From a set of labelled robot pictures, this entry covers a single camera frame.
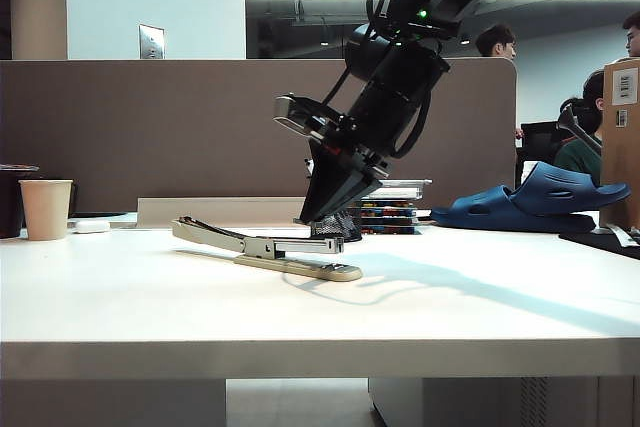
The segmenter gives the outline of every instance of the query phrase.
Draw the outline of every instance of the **blue rubber sandal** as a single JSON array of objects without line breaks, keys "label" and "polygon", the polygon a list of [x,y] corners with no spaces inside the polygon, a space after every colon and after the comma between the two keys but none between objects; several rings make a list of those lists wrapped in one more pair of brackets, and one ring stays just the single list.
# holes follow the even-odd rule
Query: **blue rubber sandal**
[{"label": "blue rubber sandal", "polygon": [[449,209],[432,209],[431,218],[438,225],[463,229],[585,233],[595,228],[593,219],[588,215],[532,215],[524,212],[511,201],[511,191],[504,185],[461,197]]},{"label": "blue rubber sandal", "polygon": [[596,187],[589,174],[538,162],[509,198],[524,212],[549,215],[598,210],[630,193],[627,184]]}]

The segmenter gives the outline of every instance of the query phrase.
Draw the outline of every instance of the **green shirt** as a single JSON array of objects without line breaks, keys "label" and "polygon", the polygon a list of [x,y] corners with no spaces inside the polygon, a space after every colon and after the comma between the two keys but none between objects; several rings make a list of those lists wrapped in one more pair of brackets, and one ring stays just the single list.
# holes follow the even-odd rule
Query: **green shirt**
[{"label": "green shirt", "polygon": [[[597,137],[591,138],[602,145]],[[590,174],[593,183],[600,185],[600,156],[580,139],[574,139],[562,146],[556,154],[553,165],[561,169]]]}]

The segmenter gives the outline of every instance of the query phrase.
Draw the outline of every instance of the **paper cup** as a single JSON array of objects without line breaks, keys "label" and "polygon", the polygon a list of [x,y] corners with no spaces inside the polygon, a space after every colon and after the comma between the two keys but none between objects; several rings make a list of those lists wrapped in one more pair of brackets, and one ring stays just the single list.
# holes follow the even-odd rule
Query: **paper cup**
[{"label": "paper cup", "polygon": [[71,180],[20,180],[29,240],[67,235]]}]

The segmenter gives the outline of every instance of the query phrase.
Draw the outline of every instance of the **robotic arm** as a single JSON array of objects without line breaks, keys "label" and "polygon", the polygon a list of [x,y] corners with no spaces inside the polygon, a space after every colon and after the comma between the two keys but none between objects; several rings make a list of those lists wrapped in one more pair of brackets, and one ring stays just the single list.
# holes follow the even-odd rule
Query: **robotic arm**
[{"label": "robotic arm", "polygon": [[[356,29],[347,68],[322,101],[276,99],[274,120],[308,137],[314,170],[300,220],[322,220],[380,186],[388,157],[406,155],[424,128],[431,90],[449,65],[424,40],[458,34],[478,0],[367,0],[369,24]],[[367,82],[346,113],[329,106],[348,75]],[[398,139],[414,126],[401,146]]]}]

